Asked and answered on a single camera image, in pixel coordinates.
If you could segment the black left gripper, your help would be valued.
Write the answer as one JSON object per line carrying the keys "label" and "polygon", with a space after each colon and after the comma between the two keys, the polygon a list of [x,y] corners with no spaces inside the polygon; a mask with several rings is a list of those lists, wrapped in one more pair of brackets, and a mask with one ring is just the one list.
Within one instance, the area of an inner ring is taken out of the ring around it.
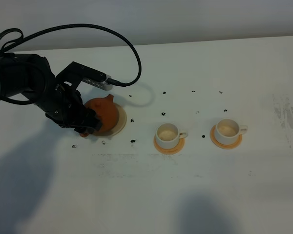
{"label": "black left gripper", "polygon": [[96,112],[84,108],[81,95],[66,83],[57,84],[42,101],[47,118],[62,128],[74,128],[80,134],[93,134],[102,127]]}

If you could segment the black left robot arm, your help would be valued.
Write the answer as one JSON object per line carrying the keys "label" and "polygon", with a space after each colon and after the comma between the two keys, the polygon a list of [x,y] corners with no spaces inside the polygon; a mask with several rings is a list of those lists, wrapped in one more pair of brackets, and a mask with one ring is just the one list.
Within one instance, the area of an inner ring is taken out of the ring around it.
{"label": "black left robot arm", "polygon": [[103,124],[94,110],[84,106],[77,87],[86,79],[102,77],[101,72],[76,62],[55,76],[45,57],[5,53],[0,56],[0,100],[34,104],[60,127],[92,134]]}

